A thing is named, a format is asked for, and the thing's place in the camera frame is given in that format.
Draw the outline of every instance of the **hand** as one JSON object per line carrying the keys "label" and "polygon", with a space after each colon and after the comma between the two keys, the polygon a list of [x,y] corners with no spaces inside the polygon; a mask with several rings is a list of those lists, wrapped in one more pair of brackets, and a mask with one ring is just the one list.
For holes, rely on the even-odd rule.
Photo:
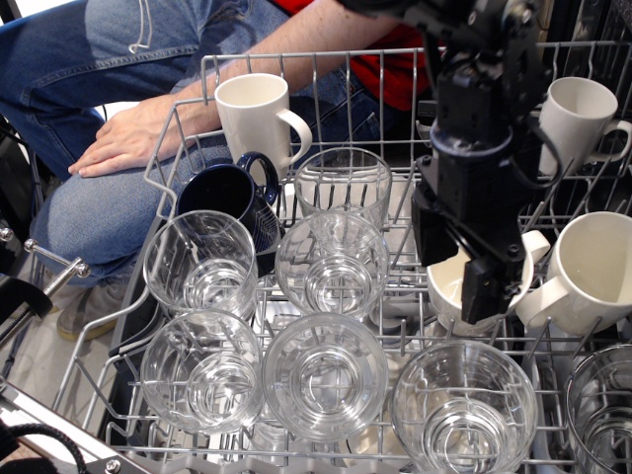
{"label": "hand", "polygon": [[[101,127],[97,132],[96,141],[68,168],[68,172],[73,175],[79,173],[82,177],[89,178],[147,166],[167,115],[176,100],[176,96],[173,95],[155,97],[114,115]],[[192,107],[195,106],[185,106],[183,109],[190,111]],[[184,118],[180,107],[178,113],[185,133],[194,133],[195,121],[192,118]],[[180,134],[175,121],[171,120],[158,150],[158,160],[174,156],[180,144]]]}

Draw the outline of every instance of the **navy blue mug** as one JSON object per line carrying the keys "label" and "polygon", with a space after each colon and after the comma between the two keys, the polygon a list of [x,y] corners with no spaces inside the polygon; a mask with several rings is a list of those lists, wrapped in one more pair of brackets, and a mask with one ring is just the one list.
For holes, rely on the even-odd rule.
{"label": "navy blue mug", "polygon": [[[259,163],[266,184],[258,186],[250,174]],[[262,154],[244,154],[236,164],[213,165],[195,175],[178,198],[178,215],[192,210],[216,210],[238,219],[250,232],[255,243],[259,277],[275,268],[275,256],[284,230],[269,204],[278,195],[277,170]]]}

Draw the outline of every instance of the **white ceramic mug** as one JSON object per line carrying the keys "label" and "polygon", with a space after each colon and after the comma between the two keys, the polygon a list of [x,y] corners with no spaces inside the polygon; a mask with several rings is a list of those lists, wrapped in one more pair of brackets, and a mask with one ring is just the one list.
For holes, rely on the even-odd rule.
{"label": "white ceramic mug", "polygon": [[[312,132],[289,109],[288,86],[282,77],[263,73],[233,77],[217,87],[214,97],[233,162],[244,153],[258,151],[270,158],[283,179],[289,165],[309,150]],[[300,138],[294,155],[290,154],[290,127]]]}
{"label": "white ceramic mug", "polygon": [[548,317],[565,333],[583,336],[632,311],[632,218],[593,212],[571,221],[553,247],[546,282],[515,308],[527,329]]}
{"label": "white ceramic mug", "polygon": [[[549,86],[542,105],[540,127],[555,145],[564,170],[571,176],[592,161],[616,161],[626,156],[632,146],[632,123],[612,119],[618,108],[608,88],[583,77],[563,77]],[[599,141],[614,130],[627,133],[620,153],[595,152]],[[557,163],[546,146],[540,155],[540,171],[554,175]]]}
{"label": "white ceramic mug", "polygon": [[466,323],[461,319],[461,290],[465,264],[470,260],[465,251],[459,248],[458,253],[443,262],[430,265],[428,270],[428,293],[436,312],[438,322],[449,328],[454,321],[452,333],[456,336],[480,336],[494,329],[497,321],[512,312],[524,298],[533,281],[533,265],[549,251],[551,245],[546,237],[537,230],[522,235],[522,243],[526,250],[522,268],[522,285],[520,293],[513,297],[507,313],[490,316],[476,324]]}

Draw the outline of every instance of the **jeans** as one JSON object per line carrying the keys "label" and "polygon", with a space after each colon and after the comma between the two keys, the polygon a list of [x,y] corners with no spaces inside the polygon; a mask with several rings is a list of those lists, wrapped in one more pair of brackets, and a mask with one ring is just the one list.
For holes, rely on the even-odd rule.
{"label": "jeans", "polygon": [[[34,220],[32,237],[66,260],[84,259],[91,274],[74,278],[74,284],[98,284],[135,262],[162,195],[145,183],[144,169],[99,178],[69,176],[68,166],[103,124],[95,108],[182,88],[199,78],[204,55],[243,52],[287,19],[268,0],[148,4],[153,36],[149,47],[136,54],[129,51],[141,31],[135,0],[76,0],[0,28],[0,114],[63,181]],[[345,72],[334,71],[318,84],[322,135],[311,93],[307,88],[290,103],[313,125],[314,140],[349,140]],[[353,75],[352,111],[354,140],[377,139],[378,101]],[[397,114],[384,106],[381,119],[387,124]],[[221,136],[203,145],[198,158],[206,166],[230,161]],[[164,162],[163,170],[169,172],[173,161]],[[181,165],[178,173],[185,182],[192,171]],[[60,270],[59,264],[44,263]]]}

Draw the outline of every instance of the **wire rack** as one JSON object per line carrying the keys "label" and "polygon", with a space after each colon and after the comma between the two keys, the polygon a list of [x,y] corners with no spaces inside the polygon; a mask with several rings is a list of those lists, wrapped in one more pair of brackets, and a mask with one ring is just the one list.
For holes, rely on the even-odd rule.
{"label": "wire rack", "polygon": [[[544,43],[540,45],[540,49],[543,57],[548,58],[552,65],[554,78],[577,75],[602,82],[617,95],[619,115],[624,118],[629,115],[632,44],[618,41]],[[387,55],[403,52],[412,54],[416,63],[423,59],[422,49],[344,51],[312,53],[306,56],[312,60],[316,69],[321,57],[339,54],[344,59],[343,67],[349,71],[351,61],[357,55],[376,55],[383,64]],[[286,62],[297,56],[301,55],[210,56],[202,63],[204,68],[212,68],[225,60],[243,60],[250,65],[254,59],[265,59],[275,61],[282,74]],[[572,67],[568,66],[570,62],[561,60],[570,56],[574,58],[571,61]],[[190,102],[210,100],[212,97],[201,97],[196,101],[176,104],[165,122],[160,138],[162,141],[169,126],[177,126],[181,132],[182,144],[176,160],[188,160],[194,169],[200,169],[201,164],[196,163],[190,150],[201,147],[200,143],[205,137],[217,132],[184,136],[180,127],[179,110]],[[413,104],[416,103],[417,97],[414,95]],[[424,135],[423,124],[416,117],[412,117],[410,123],[402,125],[396,136],[386,134],[382,128],[381,137],[376,141],[354,141],[351,128],[350,133],[352,140],[347,143],[324,142],[316,133],[314,144],[321,147],[343,144],[366,147],[380,153],[391,165],[393,190],[388,219],[382,228],[390,248],[390,280],[378,311],[371,316],[368,325],[389,358],[392,386],[397,369],[407,358],[428,344],[456,337],[452,334],[452,328],[443,328],[437,323],[429,305],[426,270],[417,258],[412,232],[410,197],[415,183],[420,179],[415,172],[414,161],[429,152],[429,142]],[[163,191],[156,215],[157,221],[164,222],[172,217],[173,210],[169,211],[167,204],[170,201],[175,202],[174,184],[180,178],[173,171],[176,167],[168,172],[155,158],[160,146],[161,143],[156,148],[145,176],[149,185]],[[602,146],[615,147],[616,143],[603,143]],[[290,173],[281,183],[282,193],[275,207],[277,215],[287,228],[301,218],[292,180]],[[566,177],[551,191],[537,196],[520,214],[519,224],[523,231],[538,229],[553,241],[570,220],[582,213],[607,209],[630,214],[630,180],[630,156],[616,163],[587,166],[581,175]],[[537,265],[533,287],[542,284],[546,266],[546,258]],[[254,327],[265,349],[275,332],[298,313],[279,291],[274,275],[260,280],[258,297],[259,306]],[[94,419],[101,419],[101,438],[108,445],[149,466],[152,472],[189,472],[188,469],[195,469],[207,474],[397,473],[411,469],[411,460],[393,441],[387,412],[362,434],[347,442],[338,443],[301,442],[283,429],[271,434],[266,430],[270,429],[274,420],[265,415],[251,427],[234,434],[192,435],[170,428],[147,410],[138,381],[139,361],[153,331],[163,324],[163,312],[157,305],[151,304],[151,297],[140,276],[137,277],[133,297],[130,296],[127,302],[120,312],[95,324],[117,318],[119,328],[142,308],[149,307],[150,316],[147,319],[153,322],[152,329],[141,332],[133,341],[119,345],[104,362],[100,373],[90,373],[82,363],[82,335],[52,408],[54,410],[63,400],[72,397],[69,380],[72,374],[79,373],[94,389],[84,427]],[[557,332],[550,325],[537,333],[525,334],[515,316],[509,315],[499,320],[491,333],[475,338],[498,347],[521,363],[536,389],[539,404],[536,440],[530,455],[522,460],[519,472],[555,474],[576,471],[562,409],[567,375],[574,363],[582,357],[603,346],[628,341],[630,334],[629,319],[619,322],[609,330],[598,334],[590,333],[583,338],[569,337]],[[114,401],[113,389],[106,383],[113,373],[117,374],[119,385],[123,386],[126,394],[122,403]],[[276,448],[258,448],[257,438],[261,434],[268,438],[277,436]]]}

